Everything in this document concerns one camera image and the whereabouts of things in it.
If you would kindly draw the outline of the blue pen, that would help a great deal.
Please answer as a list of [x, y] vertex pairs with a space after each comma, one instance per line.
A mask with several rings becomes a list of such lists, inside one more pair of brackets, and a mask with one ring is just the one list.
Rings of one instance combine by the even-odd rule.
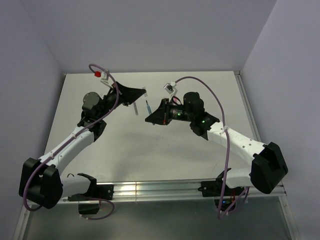
[[147, 100], [145, 102], [146, 102], [146, 108], [147, 108], [148, 114], [151, 115], [152, 114], [151, 107], [150, 107], [150, 105], [149, 105]]

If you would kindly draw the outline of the purple pen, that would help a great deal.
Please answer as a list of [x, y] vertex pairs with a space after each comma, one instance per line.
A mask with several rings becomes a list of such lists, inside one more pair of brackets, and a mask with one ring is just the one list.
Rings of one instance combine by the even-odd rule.
[[138, 116], [138, 115], [139, 115], [139, 112], [138, 112], [138, 108], [137, 108], [136, 102], [133, 103], [133, 107], [134, 107], [135, 115]]

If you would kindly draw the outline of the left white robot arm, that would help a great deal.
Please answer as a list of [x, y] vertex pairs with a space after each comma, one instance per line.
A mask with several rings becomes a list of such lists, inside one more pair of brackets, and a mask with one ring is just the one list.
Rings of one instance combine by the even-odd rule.
[[61, 173], [86, 147], [94, 143], [104, 132], [103, 120], [119, 105], [129, 106], [147, 91], [143, 88], [126, 87], [115, 82], [106, 95], [89, 92], [83, 97], [81, 119], [73, 132], [57, 147], [38, 159], [28, 158], [23, 166], [19, 195], [29, 211], [28, 201], [40, 208], [53, 208], [60, 199], [78, 195], [91, 200], [98, 193], [97, 179], [78, 173], [62, 180]]

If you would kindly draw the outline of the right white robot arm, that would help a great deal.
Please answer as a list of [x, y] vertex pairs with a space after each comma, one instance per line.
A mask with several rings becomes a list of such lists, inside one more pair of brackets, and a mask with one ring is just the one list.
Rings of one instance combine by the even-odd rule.
[[186, 93], [182, 104], [163, 98], [158, 109], [145, 122], [166, 126], [172, 120], [188, 122], [197, 136], [229, 148], [248, 164], [246, 168], [229, 168], [226, 177], [216, 183], [216, 189], [222, 195], [249, 186], [270, 194], [288, 173], [282, 151], [276, 143], [265, 144], [225, 127], [218, 118], [205, 111], [197, 92]]

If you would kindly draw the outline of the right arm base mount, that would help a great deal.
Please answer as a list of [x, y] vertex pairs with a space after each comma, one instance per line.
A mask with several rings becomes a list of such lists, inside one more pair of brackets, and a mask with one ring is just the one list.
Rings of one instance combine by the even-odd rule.
[[[204, 198], [217, 197], [214, 200], [215, 206], [219, 207], [220, 196], [222, 192], [224, 172], [221, 172], [215, 180], [206, 180], [200, 182], [200, 187], [197, 189], [201, 192]], [[244, 187], [229, 188], [225, 186], [224, 196], [222, 199], [221, 210], [224, 212], [243, 191]]]

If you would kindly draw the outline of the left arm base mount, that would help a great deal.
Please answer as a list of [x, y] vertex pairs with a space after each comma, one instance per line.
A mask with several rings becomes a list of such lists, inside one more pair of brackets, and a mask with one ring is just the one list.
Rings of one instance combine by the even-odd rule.
[[[79, 203], [78, 213], [80, 217], [88, 221], [103, 220], [110, 217], [115, 211], [115, 204], [112, 202], [114, 194], [113, 184], [98, 184], [93, 188], [91, 193], [75, 194], [68, 196], [69, 202], [84, 202], [84, 201], [97, 201], [97, 203]], [[108, 203], [111, 206], [111, 210], [104, 216], [92, 216], [96, 215], [101, 209], [102, 203]]]

